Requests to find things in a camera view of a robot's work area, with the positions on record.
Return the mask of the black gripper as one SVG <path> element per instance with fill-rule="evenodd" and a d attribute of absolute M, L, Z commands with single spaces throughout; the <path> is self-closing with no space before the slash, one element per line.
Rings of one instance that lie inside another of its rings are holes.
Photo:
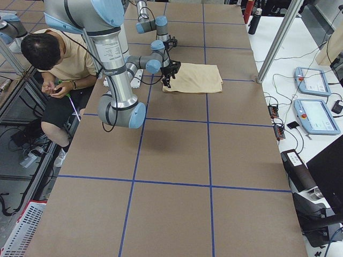
<path fill-rule="evenodd" d="M 175 74 L 177 73 L 177 68 L 175 67 L 163 67 L 161 68 L 162 72 L 162 83 L 167 88 L 170 88 L 170 79 L 175 79 Z"/>
<path fill-rule="evenodd" d="M 172 47 L 172 42 L 171 40 L 163 41 L 163 45 L 165 46 L 166 50 L 170 50 Z"/>

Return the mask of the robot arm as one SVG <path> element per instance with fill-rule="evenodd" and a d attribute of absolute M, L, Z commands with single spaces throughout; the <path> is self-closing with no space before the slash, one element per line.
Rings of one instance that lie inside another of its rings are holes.
<path fill-rule="evenodd" d="M 107 78 L 109 92 L 103 94 L 98 116 L 111 126 L 139 128 L 146 107 L 132 92 L 131 81 L 139 69 L 162 73 L 164 86 L 180 69 L 181 63 L 170 59 L 168 49 L 176 46 L 168 33 L 166 16 L 150 19 L 146 1 L 137 1 L 137 32 L 156 31 L 148 56 L 130 56 L 124 26 L 124 7 L 121 1 L 45 1 L 47 25 L 59 31 L 85 34 L 86 44 L 97 61 L 98 70 Z"/>
<path fill-rule="evenodd" d="M 156 31 L 156 39 L 163 42 L 166 50 L 174 44 L 174 39 L 168 32 L 168 21 L 166 16 L 155 17 L 147 6 L 147 1 L 135 1 L 137 8 L 136 30 L 139 34 Z"/>

